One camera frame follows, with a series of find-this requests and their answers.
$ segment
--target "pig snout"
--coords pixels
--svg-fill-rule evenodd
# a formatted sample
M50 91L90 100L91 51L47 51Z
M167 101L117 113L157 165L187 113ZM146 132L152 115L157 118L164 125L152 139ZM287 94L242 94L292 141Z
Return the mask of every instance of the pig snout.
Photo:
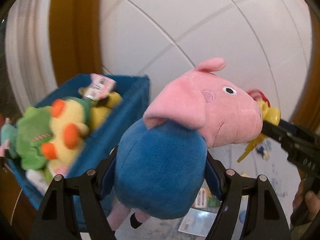
M243 143L256 138L262 130L262 116L259 105L253 102L252 107L241 110L239 128L234 143Z

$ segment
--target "black plush foot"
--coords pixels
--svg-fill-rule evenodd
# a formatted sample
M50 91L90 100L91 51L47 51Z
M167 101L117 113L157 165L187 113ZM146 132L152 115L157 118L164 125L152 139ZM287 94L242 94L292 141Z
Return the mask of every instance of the black plush foot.
M130 224L134 229L137 229L139 226L142 225L137 219L135 213L133 213L130 217Z

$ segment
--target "pig ear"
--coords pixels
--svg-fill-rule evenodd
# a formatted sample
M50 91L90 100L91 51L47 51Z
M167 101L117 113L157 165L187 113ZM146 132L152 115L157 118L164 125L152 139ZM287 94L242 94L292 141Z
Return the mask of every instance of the pig ear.
M189 129L204 127L204 96L187 76L181 76L169 83L143 115L147 129L163 124L166 119Z
M196 67L196 70L202 72L215 72L222 70L225 66L225 60L221 57L216 57L200 63L199 66Z

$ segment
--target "metal screw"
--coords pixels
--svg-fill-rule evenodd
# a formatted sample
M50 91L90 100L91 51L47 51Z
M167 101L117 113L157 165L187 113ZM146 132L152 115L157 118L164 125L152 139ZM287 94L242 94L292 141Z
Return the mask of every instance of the metal screw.
M259 179L262 180L262 181L266 181L267 180L267 177L265 175L260 175L259 176Z
M233 169L228 169L227 174L233 176L236 172Z
M59 181L61 179L62 179L62 175L61 174L58 174L58 175L54 176L54 180L55 181Z
M96 171L94 169L90 169L90 170L87 171L87 174L89 176L92 176L92 175L96 174Z

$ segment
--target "pig eye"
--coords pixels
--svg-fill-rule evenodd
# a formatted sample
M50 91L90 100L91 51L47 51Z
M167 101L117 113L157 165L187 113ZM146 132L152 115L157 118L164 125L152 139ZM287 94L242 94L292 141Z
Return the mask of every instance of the pig eye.
M237 91L230 86L224 86L223 87L223 91L229 95L235 96L237 94Z

